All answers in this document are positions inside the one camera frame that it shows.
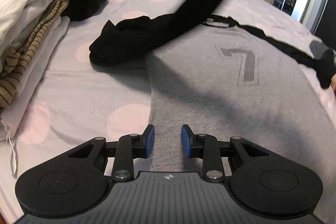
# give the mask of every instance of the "metal screw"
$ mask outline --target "metal screw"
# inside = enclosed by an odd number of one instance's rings
[[[127,170],[118,170],[117,172],[114,173],[114,176],[117,179],[126,179],[131,175],[130,172],[128,172]]]
[[[223,176],[223,173],[218,170],[211,170],[211,171],[208,171],[206,175],[210,179],[219,179]]]

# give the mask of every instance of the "printed number 7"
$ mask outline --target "printed number 7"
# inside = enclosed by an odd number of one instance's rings
[[[242,48],[221,48],[222,58],[236,56],[240,60],[238,85],[258,85],[259,83],[259,57],[253,51]]]

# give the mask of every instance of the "gray t-shirt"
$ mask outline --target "gray t-shirt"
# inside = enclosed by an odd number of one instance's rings
[[[199,26],[146,67],[154,170],[200,169],[182,151],[185,123],[221,141],[242,136],[314,170],[324,185],[315,214],[335,223],[336,132],[295,60],[238,27]]]

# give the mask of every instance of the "bed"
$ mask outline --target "bed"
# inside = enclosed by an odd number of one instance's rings
[[[40,84],[29,103],[16,136],[9,145],[0,142],[0,212],[7,223],[23,215],[16,200],[16,179],[36,166],[93,137],[116,141],[122,135],[141,133],[148,124],[151,87],[144,64],[132,62],[117,68],[92,66],[90,44],[107,20],[173,12],[183,0],[109,0],[93,17],[71,22],[58,43]],[[310,43],[319,42],[301,24],[263,0],[226,0],[215,12],[240,24],[253,25],[276,39],[290,42],[312,55]],[[322,90],[311,69],[301,67],[311,88],[334,126],[336,101],[332,89]],[[12,175],[13,162],[17,172]],[[110,160],[106,174],[111,172]],[[137,160],[136,170],[150,170],[150,160]]]

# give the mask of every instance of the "white cloth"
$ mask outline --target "white cloth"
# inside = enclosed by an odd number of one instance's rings
[[[5,140],[6,136],[12,138],[15,135],[34,90],[42,78],[49,58],[58,41],[66,33],[69,22],[70,19],[68,17],[62,17],[60,25],[51,34],[48,43],[45,45],[43,54],[33,67],[23,92],[19,97],[15,94],[10,106],[2,110],[0,114],[0,125],[2,126],[0,128],[0,141]]]
[[[34,59],[29,64],[28,68],[26,69],[25,73],[23,74],[19,85],[16,87],[16,96],[19,97],[22,93],[23,89],[26,86],[26,83],[28,81],[29,75],[31,74],[33,68],[35,67],[35,64],[38,62],[40,57],[43,55],[44,50],[46,48],[46,45],[48,45],[50,37],[54,34],[54,30],[60,25],[61,23],[61,17],[58,17],[54,23],[54,25],[49,30],[47,36],[45,37],[42,45],[39,47],[39,50],[37,51],[36,55],[34,56]]]
[[[26,29],[26,31],[28,31],[29,33],[32,32],[35,26],[30,23],[37,17],[40,17],[40,15],[52,1],[53,0],[36,0],[29,4],[27,2],[27,5],[25,5],[23,9],[21,9],[20,14],[18,11],[15,14],[12,13],[8,17],[5,17],[6,20],[12,20],[13,24],[11,24],[10,29],[6,28],[4,31],[1,30],[2,26],[0,26],[0,36],[2,37],[2,34],[4,34],[4,39],[0,40],[0,55],[2,55],[5,52],[6,48],[9,45],[15,42],[15,39],[18,38],[22,30],[24,30],[28,25],[30,25],[30,30]],[[21,2],[22,0],[7,0],[3,4],[3,6],[4,8],[16,7],[20,4],[22,7],[23,5],[21,4]],[[2,22],[3,14],[5,13],[2,13],[0,8],[0,24]],[[2,71],[2,67],[3,67],[3,58],[2,62],[0,62],[0,71]]]
[[[0,46],[3,44],[9,29],[20,18],[25,6],[36,1],[38,0],[0,0]]]
[[[28,37],[30,36],[30,34],[32,33],[32,31],[34,30],[35,26],[39,23],[40,17],[41,15],[39,15],[38,17],[36,17],[35,19],[33,19],[18,35],[18,37],[11,43],[11,45],[16,46],[16,45],[23,45],[26,40],[28,39]],[[4,52],[1,56],[0,56],[0,71],[2,71],[4,65],[6,63],[6,52]]]

